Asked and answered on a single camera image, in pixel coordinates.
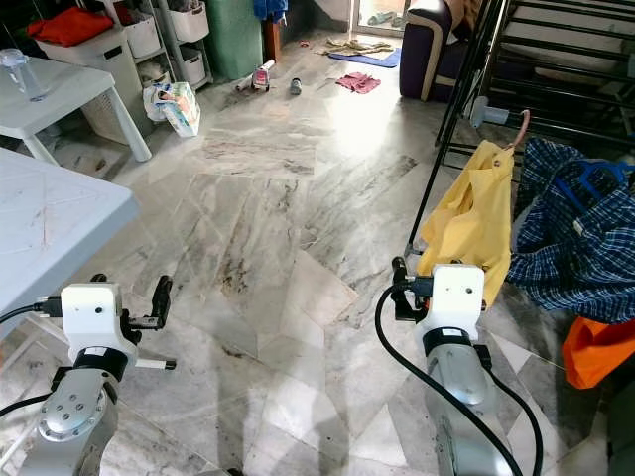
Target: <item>marble floor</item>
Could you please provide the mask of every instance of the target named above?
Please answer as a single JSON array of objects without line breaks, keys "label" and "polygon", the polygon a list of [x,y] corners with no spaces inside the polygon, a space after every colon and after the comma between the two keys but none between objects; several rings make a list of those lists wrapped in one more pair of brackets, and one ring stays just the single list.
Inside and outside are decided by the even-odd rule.
[{"label": "marble floor", "polygon": [[[426,389],[381,347],[372,313],[391,258],[403,253],[444,106],[402,99],[398,69],[317,55],[324,38],[309,36],[309,49],[288,45],[268,93],[232,84],[201,91],[198,137],[160,127],[149,138],[152,161],[107,150],[116,165],[108,177],[134,190],[141,213],[73,281],[103,272],[121,284],[125,306],[144,312],[156,279],[173,275],[168,323],[146,332],[141,348],[179,364],[127,370],[102,475],[438,474]],[[366,95],[335,84],[351,71],[382,83]],[[293,77],[302,80],[300,96],[288,92]],[[462,125],[458,134],[492,137]],[[102,154],[100,141],[83,136],[58,144],[82,141]],[[440,172],[432,203],[454,177]],[[423,365],[412,324],[386,314],[389,338]],[[480,337],[495,373],[539,418],[544,474],[601,476],[603,398],[565,381],[560,345],[570,322],[505,287],[481,317]],[[43,393],[66,363],[64,345],[30,323],[0,352],[0,406]],[[504,395],[498,408],[529,474],[529,422]],[[0,453],[36,411],[4,418]],[[28,448],[4,474],[17,473]]]}]

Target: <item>plastic bag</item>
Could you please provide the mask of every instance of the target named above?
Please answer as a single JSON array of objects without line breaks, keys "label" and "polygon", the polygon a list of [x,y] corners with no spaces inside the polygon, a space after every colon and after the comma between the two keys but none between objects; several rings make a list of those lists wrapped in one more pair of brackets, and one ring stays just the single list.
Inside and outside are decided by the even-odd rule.
[{"label": "plastic bag", "polygon": [[153,84],[143,90],[143,104],[148,117],[155,121],[168,119],[179,137],[198,134],[200,107],[186,82]]}]

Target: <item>blue towel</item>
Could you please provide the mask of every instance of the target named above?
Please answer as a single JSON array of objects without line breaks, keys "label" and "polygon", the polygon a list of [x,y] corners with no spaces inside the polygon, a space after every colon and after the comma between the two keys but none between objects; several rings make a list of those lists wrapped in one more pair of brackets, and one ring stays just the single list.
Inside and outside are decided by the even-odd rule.
[{"label": "blue towel", "polygon": [[274,23],[278,23],[287,10],[288,0],[254,0],[254,14],[261,20],[272,15]]}]

